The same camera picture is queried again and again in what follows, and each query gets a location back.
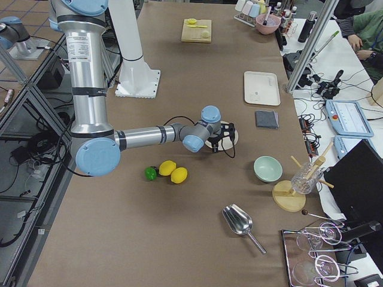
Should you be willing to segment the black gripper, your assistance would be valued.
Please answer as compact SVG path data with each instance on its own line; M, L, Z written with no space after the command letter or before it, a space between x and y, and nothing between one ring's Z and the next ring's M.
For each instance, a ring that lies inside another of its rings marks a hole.
M236 139L236 129L235 125L233 123L227 123L227 122L221 122L220 123L220 131L214 132L213 136L208 138L208 142L211 146L212 152L217 153L219 152L219 147L221 147L222 151L224 153L227 152L229 148L233 149L233 152L235 153L235 139ZM227 144L229 146L224 147L224 139L229 138L227 141Z

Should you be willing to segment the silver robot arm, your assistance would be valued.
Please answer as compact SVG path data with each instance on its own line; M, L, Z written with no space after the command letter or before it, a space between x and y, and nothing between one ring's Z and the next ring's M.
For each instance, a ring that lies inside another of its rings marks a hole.
M37 60L42 53L16 16L1 18L1 47L16 60Z
M108 75L102 34L109 13L121 52L118 96L154 98L160 71L144 60L132 1L51 1L49 22L64 33L68 51L75 121L71 154L86 176L103 176L120 162L122 151L180 141L191 152L209 142L214 151L225 137L235 138L232 123L221 120L217 107L203 108L192 126L171 124L115 130L107 119Z

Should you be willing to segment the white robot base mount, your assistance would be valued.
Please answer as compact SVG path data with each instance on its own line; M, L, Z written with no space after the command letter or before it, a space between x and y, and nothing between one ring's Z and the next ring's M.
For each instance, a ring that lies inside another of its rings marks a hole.
M115 94L120 97L155 98L160 71L151 69L144 60L133 2L110 0L108 8L123 59Z

